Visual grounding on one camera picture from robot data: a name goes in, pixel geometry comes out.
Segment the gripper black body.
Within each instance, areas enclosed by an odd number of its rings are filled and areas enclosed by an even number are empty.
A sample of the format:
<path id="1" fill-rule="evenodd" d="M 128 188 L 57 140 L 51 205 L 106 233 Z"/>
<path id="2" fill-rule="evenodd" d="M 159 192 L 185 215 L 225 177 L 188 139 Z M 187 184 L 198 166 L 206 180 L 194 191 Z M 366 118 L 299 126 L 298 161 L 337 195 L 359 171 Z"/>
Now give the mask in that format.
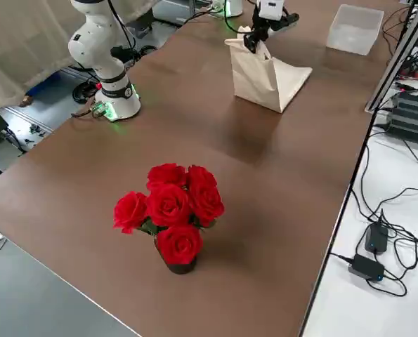
<path id="1" fill-rule="evenodd" d="M 267 19 L 260 17 L 259 12 L 259 7 L 255 6 L 252 16 L 252 31 L 257 33 L 259 36 L 266 37 L 268 36 L 268 29 L 270 25 Z"/>

